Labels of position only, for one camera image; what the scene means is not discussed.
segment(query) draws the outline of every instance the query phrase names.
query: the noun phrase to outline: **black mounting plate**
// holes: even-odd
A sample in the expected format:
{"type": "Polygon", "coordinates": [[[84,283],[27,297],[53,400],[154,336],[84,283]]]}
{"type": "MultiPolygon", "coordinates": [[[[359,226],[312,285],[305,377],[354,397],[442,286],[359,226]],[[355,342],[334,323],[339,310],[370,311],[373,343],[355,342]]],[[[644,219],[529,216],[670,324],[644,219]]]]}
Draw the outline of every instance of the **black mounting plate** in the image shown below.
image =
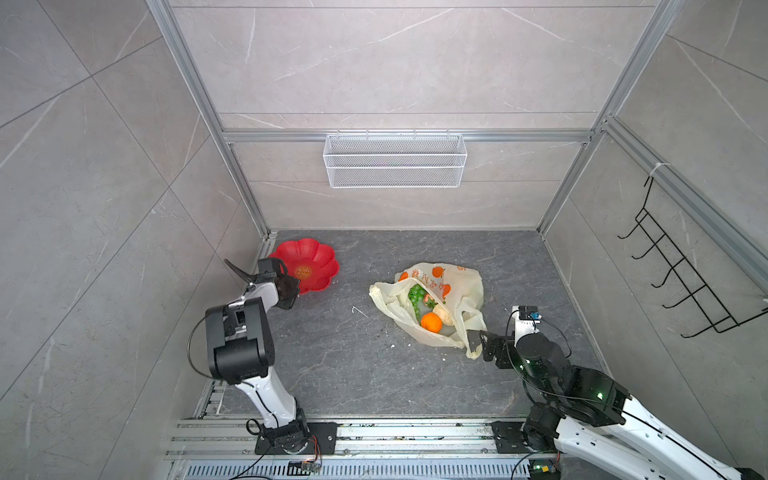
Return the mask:
{"type": "MultiPolygon", "coordinates": [[[[336,431],[339,429],[338,423],[333,422],[307,422],[307,428],[310,431],[310,435],[317,437],[317,445],[320,446],[320,453],[322,455],[333,455],[336,451],[336,431]]],[[[310,440],[309,446],[301,452],[300,455],[307,455],[313,453],[313,441],[310,440]]],[[[257,437],[256,449],[254,452],[256,455],[285,455],[285,451],[280,447],[273,447],[262,436],[257,437]]]]}
{"type": "Polygon", "coordinates": [[[523,445],[523,422],[493,422],[493,439],[497,453],[530,453],[523,445]]]}

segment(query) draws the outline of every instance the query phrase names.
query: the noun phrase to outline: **marble tile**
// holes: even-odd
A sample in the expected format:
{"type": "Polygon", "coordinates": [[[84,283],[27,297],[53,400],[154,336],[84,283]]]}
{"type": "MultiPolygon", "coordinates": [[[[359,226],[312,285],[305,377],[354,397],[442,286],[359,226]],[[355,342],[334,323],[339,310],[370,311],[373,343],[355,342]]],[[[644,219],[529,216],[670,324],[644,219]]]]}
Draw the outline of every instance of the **marble tile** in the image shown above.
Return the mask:
{"type": "MultiPolygon", "coordinates": [[[[530,7],[530,0],[170,0],[174,7],[434,8],[530,7]]],[[[537,7],[654,6],[654,0],[541,0],[537,7]]]]}
{"type": "Polygon", "coordinates": [[[0,401],[0,476],[99,476],[213,255],[168,190],[0,401]]]}
{"type": "Polygon", "coordinates": [[[143,0],[40,0],[92,74],[161,36],[143,0]]]}
{"type": "Polygon", "coordinates": [[[328,183],[323,142],[234,144],[237,160],[250,181],[328,183]]]}
{"type": "Polygon", "coordinates": [[[652,8],[174,12],[218,111],[455,114],[598,111],[652,8]]]}
{"type": "Polygon", "coordinates": [[[570,199],[546,240],[613,377],[681,435],[732,462],[630,286],[570,199]]]}
{"type": "Polygon", "coordinates": [[[0,125],[88,76],[37,2],[0,5],[0,125]]]}
{"type": "Polygon", "coordinates": [[[240,193],[211,138],[170,188],[208,242],[214,248],[218,246],[240,204],[240,193]]]}
{"type": "Polygon", "coordinates": [[[768,82],[666,38],[619,116],[768,248],[766,111],[768,82]]]}
{"type": "MultiPolygon", "coordinates": [[[[214,256],[128,416],[101,478],[162,478],[167,474],[161,443],[177,420],[194,414],[205,385],[205,379],[187,364],[187,339],[206,309],[228,303],[241,293],[227,268],[214,256]]],[[[195,334],[191,352],[195,365],[205,371],[207,351],[202,329],[195,334]]]]}
{"type": "Polygon", "coordinates": [[[224,128],[592,128],[598,113],[228,114],[224,128]]]}
{"type": "Polygon", "coordinates": [[[162,39],[94,76],[169,184],[208,136],[162,39]]]}
{"type": "MultiPolygon", "coordinates": [[[[763,349],[768,316],[722,334],[709,331],[692,339],[680,337],[703,329],[707,321],[691,300],[671,310],[662,308],[662,304],[671,305],[684,297],[682,283],[673,275],[661,288],[653,288],[650,284],[660,283],[667,273],[660,254],[633,260],[630,255],[642,254],[650,241],[639,231],[626,240],[617,238],[631,229],[631,218],[646,194],[645,178],[645,172],[609,142],[592,158],[572,197],[739,466],[765,471],[761,445],[768,440],[768,406],[762,399],[768,393],[768,381],[763,374],[766,360],[755,352],[763,349]]],[[[737,319],[749,318],[764,308],[765,295],[760,289],[660,187],[653,187],[647,208],[737,319]]],[[[680,259],[670,243],[660,245],[672,261],[680,259]]],[[[690,285],[696,288],[700,284],[697,280],[690,285]]],[[[714,319],[725,317],[709,293],[697,294],[697,300],[714,319]]]]}
{"type": "Polygon", "coordinates": [[[687,0],[669,34],[768,78],[768,4],[761,0],[687,0]]]}
{"type": "Polygon", "coordinates": [[[469,142],[466,181],[560,181],[573,163],[579,142],[469,142]]]}
{"type": "Polygon", "coordinates": [[[533,230],[557,181],[465,182],[457,188],[340,188],[251,182],[273,229],[533,230]]]}
{"type": "MultiPolygon", "coordinates": [[[[503,333],[512,305],[537,305],[568,336],[571,359],[598,367],[536,232],[303,230],[280,231],[277,242],[304,237],[332,246],[340,273],[327,290],[269,316],[275,369],[309,415],[528,414],[531,403],[513,372],[460,349],[422,345],[373,305],[370,285],[391,282],[420,261],[480,272],[490,331],[503,333]]],[[[560,342],[553,329],[546,333],[560,342]]],[[[240,390],[225,389],[220,413],[254,410],[240,390]]]]}
{"type": "MultiPolygon", "coordinates": [[[[222,260],[229,260],[241,269],[248,271],[259,253],[261,240],[262,238],[250,218],[248,209],[243,202],[240,202],[227,231],[224,232],[216,253],[222,260]]],[[[234,273],[231,274],[240,285],[242,280],[234,273]]]]}
{"type": "Polygon", "coordinates": [[[0,392],[166,188],[92,80],[0,129],[0,392]]]}

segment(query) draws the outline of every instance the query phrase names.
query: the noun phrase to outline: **red plastic bowl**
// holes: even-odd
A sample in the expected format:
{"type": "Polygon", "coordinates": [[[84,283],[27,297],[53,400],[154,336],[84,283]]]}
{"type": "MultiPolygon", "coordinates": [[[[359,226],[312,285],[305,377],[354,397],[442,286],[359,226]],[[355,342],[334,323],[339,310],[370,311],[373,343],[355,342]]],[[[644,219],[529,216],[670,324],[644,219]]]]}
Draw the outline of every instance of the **red plastic bowl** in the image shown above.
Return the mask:
{"type": "Polygon", "coordinates": [[[282,242],[270,257],[281,259],[288,274],[301,280],[299,294],[325,290],[339,272],[333,248],[313,238],[282,242]]]}

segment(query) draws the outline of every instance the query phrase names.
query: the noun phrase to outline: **black wire rack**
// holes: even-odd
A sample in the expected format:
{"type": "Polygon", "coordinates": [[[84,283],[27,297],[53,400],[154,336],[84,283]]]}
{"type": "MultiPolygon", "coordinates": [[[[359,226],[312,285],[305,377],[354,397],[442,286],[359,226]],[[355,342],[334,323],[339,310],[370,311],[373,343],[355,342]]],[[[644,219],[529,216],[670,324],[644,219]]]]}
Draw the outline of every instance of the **black wire rack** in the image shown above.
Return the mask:
{"type": "Polygon", "coordinates": [[[680,300],[678,300],[674,305],[669,305],[669,306],[662,305],[662,307],[667,308],[667,309],[674,308],[674,307],[680,305],[682,302],[684,302],[684,301],[686,301],[688,299],[692,299],[696,303],[696,306],[699,307],[699,310],[704,315],[704,318],[707,319],[707,322],[709,323],[709,326],[704,327],[703,329],[699,330],[698,332],[696,332],[696,333],[694,333],[692,335],[680,334],[680,336],[682,336],[685,339],[689,339],[689,338],[695,337],[696,335],[700,335],[701,333],[704,333],[704,332],[706,332],[709,329],[714,329],[715,332],[723,333],[723,332],[727,332],[728,330],[730,330],[732,328],[736,328],[738,326],[742,326],[744,323],[747,323],[747,322],[749,322],[751,320],[754,320],[754,319],[756,319],[759,316],[766,315],[768,313],[768,307],[764,308],[762,310],[762,312],[758,313],[757,315],[751,316],[750,318],[748,318],[746,320],[739,321],[739,320],[736,320],[736,318],[733,317],[731,312],[726,308],[725,305],[723,305],[723,302],[720,301],[720,298],[717,296],[717,294],[715,294],[715,292],[710,288],[710,286],[707,283],[707,281],[704,280],[704,278],[701,276],[701,274],[699,274],[699,271],[696,269],[696,267],[688,260],[688,257],[686,257],[683,254],[683,252],[680,250],[680,248],[677,246],[677,244],[674,242],[674,240],[672,240],[672,238],[667,234],[667,231],[664,230],[664,228],[661,227],[661,225],[656,221],[654,216],[651,215],[650,212],[647,210],[646,205],[648,203],[648,196],[650,195],[650,188],[654,185],[654,179],[652,177],[648,177],[645,180],[645,184],[643,184],[643,187],[645,187],[646,185],[648,186],[648,190],[645,193],[645,201],[643,202],[643,207],[640,209],[640,211],[637,213],[637,215],[634,216],[634,222],[635,222],[634,227],[632,227],[632,230],[627,235],[625,235],[623,237],[621,235],[619,235],[618,237],[621,238],[622,240],[624,240],[624,239],[628,238],[632,233],[634,233],[635,230],[637,230],[639,228],[640,230],[643,231],[643,233],[645,233],[645,236],[648,237],[648,239],[651,241],[651,245],[648,248],[648,250],[645,251],[645,253],[643,253],[639,257],[636,257],[635,255],[633,255],[632,258],[634,258],[635,260],[639,260],[639,259],[645,257],[646,255],[648,255],[649,252],[651,252],[652,250],[655,249],[661,255],[661,257],[664,259],[664,261],[667,262],[667,265],[670,267],[669,270],[667,271],[667,275],[664,276],[664,280],[661,280],[661,283],[659,283],[658,285],[652,283],[651,284],[652,287],[654,287],[654,288],[661,288],[667,282],[667,280],[669,279],[669,277],[670,277],[670,275],[672,273],[674,273],[675,276],[680,281],[680,283],[683,284],[683,288],[685,289],[685,291],[688,294],[686,296],[684,296],[683,298],[681,298],[680,300]],[[646,228],[643,226],[643,222],[646,221],[646,220],[648,222],[653,222],[652,224],[655,225],[656,228],[661,232],[661,235],[656,240],[654,240],[654,238],[650,235],[650,233],[648,233],[648,230],[646,230],[646,228]],[[675,263],[672,263],[669,260],[670,257],[667,254],[665,254],[661,250],[661,248],[659,247],[659,242],[661,242],[664,238],[667,238],[668,243],[670,243],[672,245],[672,247],[674,248],[674,250],[676,250],[680,254],[680,259],[678,261],[676,261],[675,263]],[[689,267],[694,272],[695,279],[698,279],[698,280],[701,281],[701,286],[697,287],[694,290],[692,290],[691,287],[688,286],[688,284],[685,282],[685,280],[683,280],[683,276],[680,274],[679,271],[676,270],[677,268],[680,268],[682,266],[687,266],[687,267],[689,267]],[[717,303],[720,304],[720,307],[723,309],[723,311],[726,314],[725,317],[722,318],[722,319],[719,319],[717,321],[713,321],[712,318],[710,318],[709,314],[707,314],[707,311],[701,305],[701,302],[696,298],[696,294],[697,293],[703,293],[703,294],[709,293],[717,301],[717,303]]]}

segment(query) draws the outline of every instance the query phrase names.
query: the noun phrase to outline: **vent grille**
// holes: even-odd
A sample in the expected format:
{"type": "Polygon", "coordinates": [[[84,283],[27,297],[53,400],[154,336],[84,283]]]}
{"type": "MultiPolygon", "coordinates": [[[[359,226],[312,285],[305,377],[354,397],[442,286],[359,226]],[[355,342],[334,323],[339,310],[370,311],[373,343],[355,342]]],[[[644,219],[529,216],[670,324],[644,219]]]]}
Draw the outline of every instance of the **vent grille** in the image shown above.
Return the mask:
{"type": "MultiPolygon", "coordinates": [[[[510,478],[512,467],[519,458],[467,458],[467,459],[325,459],[323,468],[313,473],[317,480],[346,480],[351,478],[510,478]]],[[[248,461],[207,461],[190,462],[184,480],[227,480],[243,473],[252,462],[248,461]]],[[[306,477],[305,472],[289,467],[288,460],[266,461],[256,465],[248,475],[263,475],[273,480],[292,480],[306,477]]],[[[523,460],[515,471],[515,478],[527,478],[528,460],[523,460]]]]}

